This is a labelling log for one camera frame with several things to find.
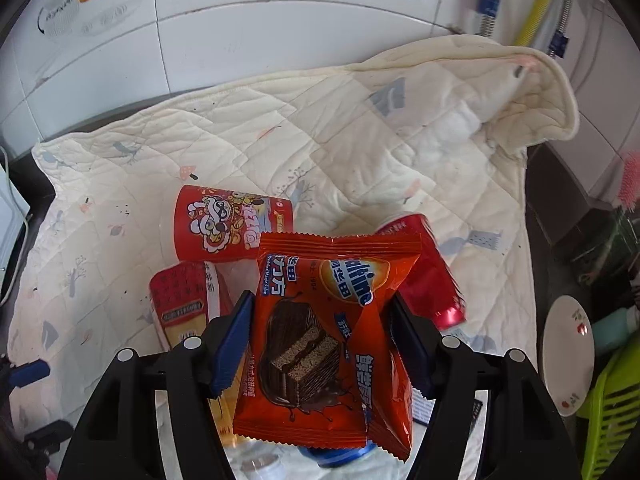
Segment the white plate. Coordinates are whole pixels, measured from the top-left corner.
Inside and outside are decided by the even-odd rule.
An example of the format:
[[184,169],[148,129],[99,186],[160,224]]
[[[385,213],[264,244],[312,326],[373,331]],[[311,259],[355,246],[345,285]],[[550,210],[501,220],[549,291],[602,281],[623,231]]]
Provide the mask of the white plate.
[[546,316],[542,375],[558,412],[573,415],[584,402],[593,375],[593,333],[584,309],[561,296]]

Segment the red can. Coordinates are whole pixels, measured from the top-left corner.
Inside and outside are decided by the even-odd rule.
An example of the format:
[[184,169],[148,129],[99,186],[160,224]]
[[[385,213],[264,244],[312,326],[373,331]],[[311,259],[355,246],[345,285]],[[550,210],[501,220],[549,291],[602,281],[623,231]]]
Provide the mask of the red can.
[[291,232],[293,209],[283,198],[183,186],[175,203],[179,260],[230,262],[255,258],[264,232]]
[[445,330],[465,320],[465,301],[449,267],[440,256],[427,217],[403,212],[386,220],[376,234],[419,234],[422,253],[398,291],[409,310],[428,317],[438,330]]

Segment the orange snack wrapper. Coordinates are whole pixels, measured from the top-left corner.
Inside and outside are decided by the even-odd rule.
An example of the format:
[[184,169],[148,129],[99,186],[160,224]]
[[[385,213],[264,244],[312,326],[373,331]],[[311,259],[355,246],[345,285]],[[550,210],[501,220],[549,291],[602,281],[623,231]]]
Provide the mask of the orange snack wrapper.
[[412,388],[382,320],[419,255],[418,235],[263,233],[234,432],[406,460]]

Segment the yellow hose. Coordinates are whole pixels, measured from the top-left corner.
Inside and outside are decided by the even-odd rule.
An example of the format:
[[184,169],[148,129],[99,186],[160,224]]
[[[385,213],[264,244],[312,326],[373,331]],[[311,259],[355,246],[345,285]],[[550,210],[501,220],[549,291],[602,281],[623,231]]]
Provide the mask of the yellow hose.
[[535,0],[531,11],[527,16],[527,20],[524,22],[520,33],[518,34],[516,41],[517,46],[529,46],[533,37],[536,35],[536,31],[542,23],[542,19],[545,17],[546,10],[551,3],[551,0]]

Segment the blue lid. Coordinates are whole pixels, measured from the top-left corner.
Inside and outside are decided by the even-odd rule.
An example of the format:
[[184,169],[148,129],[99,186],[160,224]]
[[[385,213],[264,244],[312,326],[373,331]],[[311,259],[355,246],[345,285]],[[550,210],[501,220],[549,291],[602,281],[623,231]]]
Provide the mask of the blue lid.
[[320,467],[340,467],[366,455],[375,447],[376,445],[372,441],[367,440],[365,447],[354,449],[324,449],[322,447],[299,447],[298,449],[304,456],[318,462]]

